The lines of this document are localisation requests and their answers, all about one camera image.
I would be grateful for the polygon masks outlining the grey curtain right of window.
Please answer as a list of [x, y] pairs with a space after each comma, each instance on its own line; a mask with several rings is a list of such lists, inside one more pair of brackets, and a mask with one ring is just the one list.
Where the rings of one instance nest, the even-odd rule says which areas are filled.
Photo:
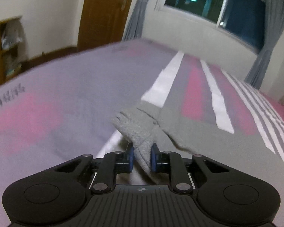
[[260, 89], [272, 52], [284, 31], [284, 0], [266, 0], [264, 45], [248, 72], [245, 82]]

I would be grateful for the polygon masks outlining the wooden shelf unit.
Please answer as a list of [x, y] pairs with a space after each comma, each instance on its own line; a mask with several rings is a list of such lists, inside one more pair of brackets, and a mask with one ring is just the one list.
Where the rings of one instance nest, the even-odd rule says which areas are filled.
[[26, 41], [21, 16], [0, 21], [0, 85], [17, 76], [26, 59]]

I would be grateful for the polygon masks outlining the striped purple pink bed sheet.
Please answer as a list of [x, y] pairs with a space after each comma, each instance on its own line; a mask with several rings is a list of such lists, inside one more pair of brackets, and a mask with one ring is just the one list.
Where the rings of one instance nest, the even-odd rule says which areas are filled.
[[[0, 87], [1, 197], [13, 182], [128, 141], [114, 126], [142, 101], [228, 133], [260, 135], [284, 161], [284, 107], [218, 66], [150, 40], [115, 43], [51, 61]], [[137, 164], [121, 182], [154, 182]]]

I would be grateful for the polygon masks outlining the white framed window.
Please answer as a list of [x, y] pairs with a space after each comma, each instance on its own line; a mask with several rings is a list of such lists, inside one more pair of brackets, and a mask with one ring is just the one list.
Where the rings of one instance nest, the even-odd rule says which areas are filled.
[[265, 0], [157, 0], [156, 9], [199, 18], [256, 53], [264, 45]]

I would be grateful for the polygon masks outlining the brown wooden door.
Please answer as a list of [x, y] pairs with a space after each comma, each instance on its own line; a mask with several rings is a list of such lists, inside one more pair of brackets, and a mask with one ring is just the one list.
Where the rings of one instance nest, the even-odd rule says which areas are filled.
[[132, 0], [84, 0], [78, 43], [79, 51], [122, 40]]

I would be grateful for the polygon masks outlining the grey curtain of window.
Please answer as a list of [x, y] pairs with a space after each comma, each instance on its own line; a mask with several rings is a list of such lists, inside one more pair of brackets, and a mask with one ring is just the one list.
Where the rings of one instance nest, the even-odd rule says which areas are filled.
[[123, 41], [141, 38], [148, 1], [149, 0], [136, 1], [123, 36]]
[[284, 31], [284, 0], [266, 0], [264, 45], [248, 72], [245, 82], [260, 89], [272, 52]]

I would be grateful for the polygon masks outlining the grey knitted pants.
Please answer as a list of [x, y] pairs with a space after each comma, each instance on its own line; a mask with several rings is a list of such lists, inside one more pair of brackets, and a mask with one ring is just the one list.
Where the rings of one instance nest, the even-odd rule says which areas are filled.
[[274, 219], [284, 226], [284, 161], [264, 145], [260, 135], [233, 134], [211, 124], [182, 117], [178, 108], [162, 109], [146, 101], [119, 112], [113, 119], [116, 129], [133, 143], [135, 159], [156, 183], [162, 176], [151, 172], [150, 149], [156, 143], [161, 151], [184, 157], [202, 154], [274, 186], [281, 196], [281, 206]]

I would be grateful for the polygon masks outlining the grey curtain left of window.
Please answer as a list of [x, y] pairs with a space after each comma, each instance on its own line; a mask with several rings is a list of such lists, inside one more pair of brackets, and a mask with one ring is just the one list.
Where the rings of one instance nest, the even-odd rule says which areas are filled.
[[148, 1], [149, 0], [136, 1], [123, 36], [123, 41], [141, 38]]

